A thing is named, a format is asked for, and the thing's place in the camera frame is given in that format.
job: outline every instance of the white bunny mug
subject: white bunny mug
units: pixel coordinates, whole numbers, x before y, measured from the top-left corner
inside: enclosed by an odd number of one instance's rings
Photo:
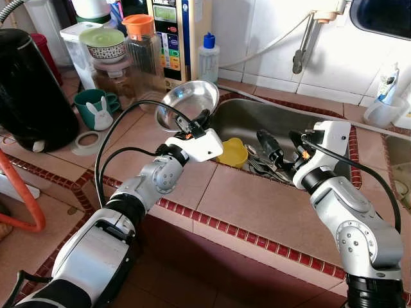
[[[85,90],[74,97],[84,123],[91,130],[106,130],[113,123],[112,113],[119,107],[117,95],[100,89]]]

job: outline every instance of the orange hose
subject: orange hose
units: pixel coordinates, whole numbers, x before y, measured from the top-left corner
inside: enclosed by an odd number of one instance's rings
[[[7,215],[0,214],[0,223],[6,223],[13,227],[22,228],[30,232],[40,232],[46,226],[46,218],[44,217],[39,204],[28,190],[26,184],[21,179],[20,175],[11,165],[6,155],[0,149],[0,168],[3,170],[9,181],[19,193],[23,202],[26,204],[28,211],[34,219],[35,224],[20,221]]]

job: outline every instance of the black kettle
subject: black kettle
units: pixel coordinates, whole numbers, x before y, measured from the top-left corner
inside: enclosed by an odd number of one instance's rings
[[[0,124],[29,151],[53,151],[78,134],[78,121],[30,35],[0,29]]]

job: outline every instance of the stainless steel bowl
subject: stainless steel bowl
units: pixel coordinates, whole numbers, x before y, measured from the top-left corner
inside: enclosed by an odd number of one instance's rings
[[[183,83],[169,91],[162,102],[176,108],[191,120],[198,117],[204,109],[213,113],[218,103],[218,88],[204,80]],[[175,123],[176,113],[165,107],[157,107],[155,118],[166,132],[178,132]]]

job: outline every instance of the black mirror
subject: black mirror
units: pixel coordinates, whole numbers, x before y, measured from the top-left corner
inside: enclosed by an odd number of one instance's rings
[[[350,18],[361,30],[411,40],[411,0],[353,0]]]

